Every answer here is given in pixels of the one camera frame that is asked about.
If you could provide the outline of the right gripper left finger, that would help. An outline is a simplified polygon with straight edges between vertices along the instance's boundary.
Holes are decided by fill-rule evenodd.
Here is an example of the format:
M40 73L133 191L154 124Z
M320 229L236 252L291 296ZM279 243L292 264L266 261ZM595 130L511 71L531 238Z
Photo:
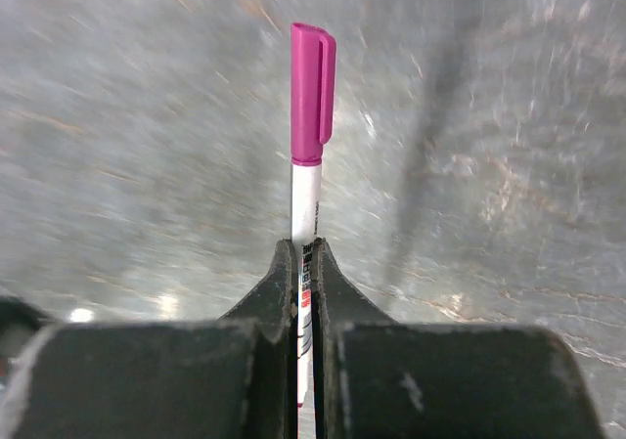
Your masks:
M293 438L291 243L216 320L69 323L1 296L5 438Z

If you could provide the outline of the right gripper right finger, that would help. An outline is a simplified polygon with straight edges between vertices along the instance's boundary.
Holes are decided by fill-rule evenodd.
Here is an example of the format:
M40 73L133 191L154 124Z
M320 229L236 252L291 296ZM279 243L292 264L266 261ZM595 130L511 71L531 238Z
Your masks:
M542 327L393 320L313 253L320 438L600 438L570 348Z

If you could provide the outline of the white marker pen body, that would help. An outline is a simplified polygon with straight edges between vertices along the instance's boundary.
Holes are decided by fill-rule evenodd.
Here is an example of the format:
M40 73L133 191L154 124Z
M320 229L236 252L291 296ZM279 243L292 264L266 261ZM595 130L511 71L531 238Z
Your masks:
M317 239L322 160L291 167L291 242L297 270L297 387L296 404L301 408L309 388L313 346L312 279L313 250Z

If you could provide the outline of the magenta marker cap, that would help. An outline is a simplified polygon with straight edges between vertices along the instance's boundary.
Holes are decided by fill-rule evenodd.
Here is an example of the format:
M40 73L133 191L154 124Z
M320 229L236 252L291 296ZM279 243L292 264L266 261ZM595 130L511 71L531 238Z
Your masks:
M317 166L333 133L336 42L324 29L291 25L291 162Z

